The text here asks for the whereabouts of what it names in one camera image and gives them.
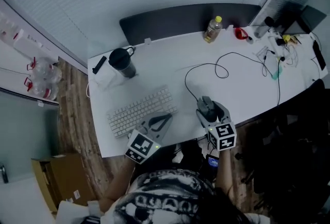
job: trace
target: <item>white tabletop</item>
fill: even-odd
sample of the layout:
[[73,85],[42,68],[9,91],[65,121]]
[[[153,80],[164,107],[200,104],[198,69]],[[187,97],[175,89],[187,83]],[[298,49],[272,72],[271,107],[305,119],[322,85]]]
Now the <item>white tabletop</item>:
[[[250,27],[245,28],[253,36]],[[163,140],[164,145],[183,142],[205,134],[198,122],[196,100],[187,91],[184,78],[189,69],[201,63],[215,63],[217,58],[229,52],[237,52],[254,60],[256,53],[265,45],[272,49],[268,34],[262,40],[249,44],[238,40],[233,31],[222,30],[214,43],[204,41],[202,33],[192,33],[153,41],[151,44],[137,46],[132,61],[138,76],[124,78],[108,64],[103,64],[99,73],[94,75],[92,68],[104,55],[109,58],[111,52],[88,60],[88,78],[90,99],[96,136],[102,157],[121,155],[127,145],[127,138],[114,138],[108,124],[106,113],[133,101],[143,98],[150,91],[162,85],[168,85],[174,103],[179,112]],[[285,102],[308,88],[313,79],[323,78],[327,69],[321,71],[314,58],[313,40],[310,35],[299,37],[301,45],[296,46],[299,62],[296,67],[282,63],[283,71],[279,76],[280,101]],[[197,98],[202,95],[223,104],[230,112],[232,121],[237,124],[277,106],[278,83],[268,74],[261,73],[262,65],[236,54],[223,57],[219,64],[229,71],[229,77],[219,79],[214,66],[201,66],[192,70],[187,85]],[[218,74],[225,76],[224,70]]]

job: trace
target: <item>cardboard box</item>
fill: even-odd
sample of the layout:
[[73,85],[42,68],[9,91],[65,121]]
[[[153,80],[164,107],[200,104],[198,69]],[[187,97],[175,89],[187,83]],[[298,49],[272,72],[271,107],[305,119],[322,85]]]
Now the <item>cardboard box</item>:
[[41,193],[51,212],[57,212],[62,200],[87,205],[94,199],[78,153],[32,159]]

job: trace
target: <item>black tumbler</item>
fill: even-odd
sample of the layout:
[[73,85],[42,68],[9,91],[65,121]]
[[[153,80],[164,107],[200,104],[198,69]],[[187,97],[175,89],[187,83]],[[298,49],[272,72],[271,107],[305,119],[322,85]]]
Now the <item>black tumbler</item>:
[[130,57],[134,54],[135,47],[127,49],[115,49],[109,56],[109,64],[119,71],[124,77],[132,78],[136,74],[136,69]]

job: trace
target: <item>plastic bottle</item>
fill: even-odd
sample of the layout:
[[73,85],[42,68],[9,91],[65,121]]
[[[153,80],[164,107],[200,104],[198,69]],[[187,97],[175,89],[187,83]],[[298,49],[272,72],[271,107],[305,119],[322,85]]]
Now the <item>plastic bottle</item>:
[[256,28],[254,36],[261,39],[271,27],[274,26],[274,20],[271,17],[266,17],[260,26]]
[[25,79],[24,85],[27,91],[40,98],[55,100],[58,94],[58,86],[56,84],[47,83],[44,80]]
[[9,46],[13,46],[14,39],[19,32],[18,26],[7,20],[0,12],[0,40]]
[[208,24],[207,30],[204,33],[204,40],[208,43],[214,42],[222,29],[222,17],[219,15],[215,19],[211,20]]
[[32,63],[27,65],[27,68],[32,70],[35,78],[44,79],[52,84],[57,84],[62,79],[62,71],[44,58],[40,58],[37,61],[34,59]]

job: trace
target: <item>red object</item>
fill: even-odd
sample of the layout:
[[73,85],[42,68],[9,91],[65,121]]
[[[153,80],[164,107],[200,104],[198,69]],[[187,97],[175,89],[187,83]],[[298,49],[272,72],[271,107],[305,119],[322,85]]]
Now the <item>red object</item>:
[[29,79],[29,77],[27,77],[27,78],[25,79],[25,81],[24,81],[24,85],[27,87],[27,91],[29,91],[29,90],[32,88],[33,84],[32,84],[31,79]]
[[29,63],[28,65],[26,65],[26,70],[32,70],[34,67],[36,67],[36,58],[33,57],[33,62]]
[[248,34],[242,28],[235,28],[234,33],[237,39],[239,40],[246,40],[248,38]]
[[43,98],[48,98],[50,92],[51,92],[51,90],[49,88],[46,88],[46,92],[45,92],[45,95],[43,96]]

